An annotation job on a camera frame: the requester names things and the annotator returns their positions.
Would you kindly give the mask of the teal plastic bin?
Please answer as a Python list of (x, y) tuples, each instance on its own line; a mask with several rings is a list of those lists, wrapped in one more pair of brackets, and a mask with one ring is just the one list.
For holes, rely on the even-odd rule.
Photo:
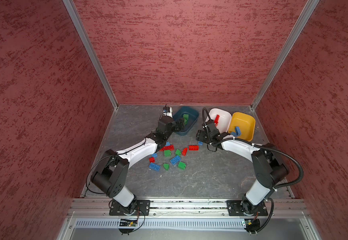
[(175, 121), (183, 118), (183, 116), (188, 116), (186, 125), (184, 125), (184, 129), (176, 132), (179, 136), (185, 136), (190, 131), (190, 129), (195, 125), (199, 118), (199, 112), (191, 107), (183, 106), (181, 107), (174, 115), (173, 118)]

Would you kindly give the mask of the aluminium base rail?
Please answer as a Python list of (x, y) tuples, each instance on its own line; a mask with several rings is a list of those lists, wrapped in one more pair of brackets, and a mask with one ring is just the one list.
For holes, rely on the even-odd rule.
[(121, 220), (138, 219), (138, 229), (217, 230), (245, 232), (246, 220), (258, 217), (264, 222), (295, 220), (308, 240), (321, 237), (302, 199), (278, 199), (263, 202), (254, 214), (245, 215), (240, 200), (142, 198), (131, 211), (104, 197), (73, 200), (66, 220), (58, 235), (59, 240), (72, 239), (78, 228), (120, 229)]

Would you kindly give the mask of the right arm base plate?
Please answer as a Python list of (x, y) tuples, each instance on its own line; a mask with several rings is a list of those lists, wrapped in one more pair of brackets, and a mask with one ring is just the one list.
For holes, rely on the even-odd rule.
[(252, 205), (248, 200), (227, 200), (229, 216), (255, 217), (268, 216), (267, 207), (262, 201), (258, 205)]

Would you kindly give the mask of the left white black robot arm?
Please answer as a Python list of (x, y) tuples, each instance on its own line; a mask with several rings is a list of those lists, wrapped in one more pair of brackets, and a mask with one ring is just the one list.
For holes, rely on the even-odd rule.
[(124, 208), (134, 210), (137, 197), (125, 186), (129, 168), (161, 150), (170, 136), (182, 131), (184, 127), (183, 118), (174, 120), (170, 116), (161, 116), (156, 130), (140, 143), (116, 152), (106, 151), (95, 165), (90, 182)]

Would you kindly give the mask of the aluminium corner post left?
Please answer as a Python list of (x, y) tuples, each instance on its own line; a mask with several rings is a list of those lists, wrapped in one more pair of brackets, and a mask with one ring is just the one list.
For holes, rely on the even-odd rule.
[(87, 34), (87, 31), (84, 27), (84, 24), (79, 16), (78, 10), (74, 4), (74, 1), (72, 0), (63, 0), (64, 6), (75, 26), (75, 29), (85, 47), (85, 50), (93, 64), (94, 69), (96, 70), (96, 73), (105, 89), (105, 92), (110, 99), (113, 108), (117, 111), (119, 108), (119, 103), (116, 99), (116, 96), (110, 86), (110, 83), (108, 81), (108, 78), (105, 74), (105, 71), (100, 63), (100, 60), (96, 54), (96, 51), (91, 43), (91, 40)]

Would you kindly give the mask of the red long lego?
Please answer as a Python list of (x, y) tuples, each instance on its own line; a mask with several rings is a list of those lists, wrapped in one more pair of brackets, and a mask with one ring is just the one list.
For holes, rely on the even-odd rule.
[(220, 119), (220, 115), (216, 115), (216, 117), (215, 117), (215, 119), (214, 119), (214, 124), (215, 124), (215, 125), (218, 125), (219, 119)]
[(198, 151), (199, 146), (198, 145), (190, 145), (190, 146), (188, 146), (188, 150), (189, 151)]

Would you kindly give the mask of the blue slope lego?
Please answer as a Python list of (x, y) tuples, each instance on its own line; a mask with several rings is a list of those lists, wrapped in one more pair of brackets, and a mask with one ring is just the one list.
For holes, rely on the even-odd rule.
[(238, 127), (238, 126), (236, 126), (235, 128), (234, 128), (234, 131), (233, 132), (231, 132), (230, 133), (231, 135), (233, 135), (234, 137), (239, 137), (239, 136), (241, 136), (241, 130), (240, 130), (240, 127)]

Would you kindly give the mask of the green square lego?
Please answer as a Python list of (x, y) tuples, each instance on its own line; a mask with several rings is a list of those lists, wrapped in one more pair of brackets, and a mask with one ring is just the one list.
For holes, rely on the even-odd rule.
[(171, 150), (164, 150), (164, 156), (165, 157), (170, 157), (172, 155), (172, 151)]

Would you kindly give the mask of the aluminium corner post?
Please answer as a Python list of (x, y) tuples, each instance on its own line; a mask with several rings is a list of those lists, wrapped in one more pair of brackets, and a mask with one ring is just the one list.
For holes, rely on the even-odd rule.
[(105, 92), (110, 99), (113, 108), (117, 111), (119, 108), (119, 103), (116, 99), (116, 96), (110, 86), (110, 83), (108, 81), (108, 78), (105, 74), (105, 71), (100, 63), (100, 60), (96, 54), (96, 51), (91, 43), (91, 40), (87, 34), (87, 31), (84, 27), (84, 24), (79, 16), (78, 10), (74, 4), (74, 1), (72, 0), (63, 0), (64, 6), (75, 26), (75, 29), (85, 47), (85, 50), (93, 64), (94, 69), (96, 70), (96, 73), (105, 89)]
[(260, 87), (258, 94), (256, 95), (251, 104), (251, 109), (253, 111), (256, 111), (260, 101), (262, 100), (267, 89), (270, 87), (272, 81), (276, 77), (278, 71), (280, 70), (288, 54), (292, 50), (294, 44), (298, 40), (300, 34), (302, 33), (309, 19), (311, 18), (319, 2), (319, 0), (308, 0), (306, 2), (283, 47), (281, 48), (274, 64), (272, 65), (268, 75), (266, 76), (264, 83)]

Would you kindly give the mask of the green lego block front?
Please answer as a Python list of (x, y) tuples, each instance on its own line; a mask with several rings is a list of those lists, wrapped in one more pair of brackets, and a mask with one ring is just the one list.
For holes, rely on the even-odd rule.
[(186, 164), (184, 162), (179, 162), (178, 163), (178, 168), (181, 169), (181, 170), (185, 170)]

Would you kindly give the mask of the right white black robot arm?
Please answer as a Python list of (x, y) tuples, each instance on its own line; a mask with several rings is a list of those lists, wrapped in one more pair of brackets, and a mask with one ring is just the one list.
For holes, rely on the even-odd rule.
[(253, 215), (259, 205), (275, 192), (275, 186), (289, 174), (289, 168), (272, 144), (257, 145), (220, 133), (214, 124), (203, 126), (197, 132), (196, 140), (252, 162), (256, 180), (241, 202), (242, 211), (247, 216)]

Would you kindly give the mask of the left controller board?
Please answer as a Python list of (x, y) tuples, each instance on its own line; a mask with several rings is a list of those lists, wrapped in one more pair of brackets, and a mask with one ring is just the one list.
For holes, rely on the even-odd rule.
[(129, 235), (134, 230), (138, 228), (139, 221), (137, 219), (135, 220), (129, 220), (129, 219), (120, 219), (118, 230), (121, 232), (121, 234)]

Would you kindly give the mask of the aluminium corner post right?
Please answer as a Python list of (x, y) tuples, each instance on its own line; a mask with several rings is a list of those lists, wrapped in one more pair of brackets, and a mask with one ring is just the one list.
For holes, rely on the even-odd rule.
[(260, 87), (258, 94), (256, 95), (251, 104), (251, 109), (253, 111), (256, 111), (260, 101), (262, 100), (267, 89), (270, 87), (272, 81), (276, 77), (278, 71), (280, 70), (288, 54), (292, 50), (294, 44), (298, 40), (300, 34), (302, 33), (309, 19), (311, 18), (319, 2), (319, 0), (308, 0), (306, 2), (283, 47), (281, 48), (274, 64), (272, 65), (268, 75), (266, 76), (264, 83)]

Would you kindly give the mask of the controller board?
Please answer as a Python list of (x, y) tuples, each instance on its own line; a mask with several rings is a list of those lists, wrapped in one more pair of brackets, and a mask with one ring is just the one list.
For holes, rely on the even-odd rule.
[(245, 220), (245, 230), (250, 234), (257, 234), (261, 228), (261, 223), (259, 219), (247, 219)]
[(121, 234), (129, 235), (134, 230), (138, 228), (139, 221), (137, 219), (135, 220), (129, 220), (129, 219), (120, 219), (118, 230), (121, 232)]

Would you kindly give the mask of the green lego slope front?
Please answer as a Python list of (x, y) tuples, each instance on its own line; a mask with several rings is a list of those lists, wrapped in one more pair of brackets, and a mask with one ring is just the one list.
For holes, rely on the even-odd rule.
[(168, 171), (170, 169), (170, 165), (169, 164), (163, 164), (163, 167), (166, 171)]

